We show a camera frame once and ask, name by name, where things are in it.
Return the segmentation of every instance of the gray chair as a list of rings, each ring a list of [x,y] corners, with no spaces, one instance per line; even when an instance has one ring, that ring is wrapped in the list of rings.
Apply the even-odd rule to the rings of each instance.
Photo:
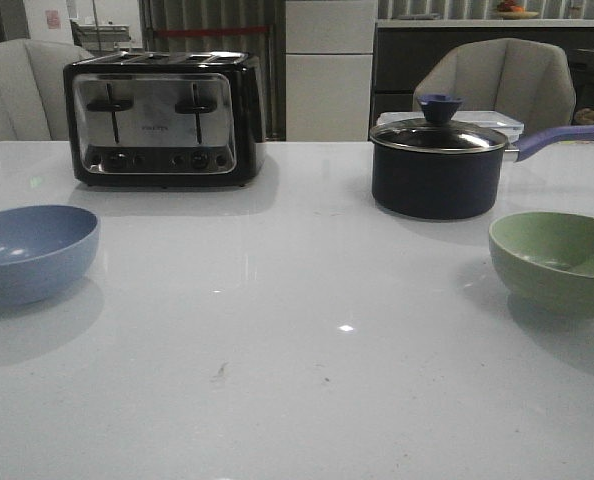
[[[417,86],[463,97],[461,110],[495,110],[524,123],[524,133],[569,125],[575,108],[568,61],[554,45],[502,38],[454,48]]]
[[[75,45],[0,43],[0,141],[68,140],[62,71],[90,57]]]

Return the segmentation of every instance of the toaster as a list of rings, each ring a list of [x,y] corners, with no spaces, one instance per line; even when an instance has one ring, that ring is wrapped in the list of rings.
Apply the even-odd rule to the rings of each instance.
[[[265,140],[259,59],[121,52],[64,68],[75,177],[100,186],[243,185]]]

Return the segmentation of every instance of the saucepan handle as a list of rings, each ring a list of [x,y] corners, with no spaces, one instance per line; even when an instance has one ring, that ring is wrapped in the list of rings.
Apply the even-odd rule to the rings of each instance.
[[[543,130],[515,142],[519,150],[515,161],[521,162],[547,145],[565,140],[594,140],[594,125],[570,125]]]

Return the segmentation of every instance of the white cabinet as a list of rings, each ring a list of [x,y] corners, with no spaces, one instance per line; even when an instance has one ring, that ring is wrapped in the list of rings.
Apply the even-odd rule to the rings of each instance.
[[[376,0],[286,2],[286,138],[368,136]]]

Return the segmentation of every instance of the table surface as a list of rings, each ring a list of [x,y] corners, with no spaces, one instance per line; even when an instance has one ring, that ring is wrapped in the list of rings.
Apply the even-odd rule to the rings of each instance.
[[[369,143],[270,143],[247,187],[103,189],[0,143],[0,210],[101,217],[86,277],[0,308],[0,479],[594,479],[594,321],[496,276],[500,216],[594,216],[594,144],[488,213],[375,204]]]

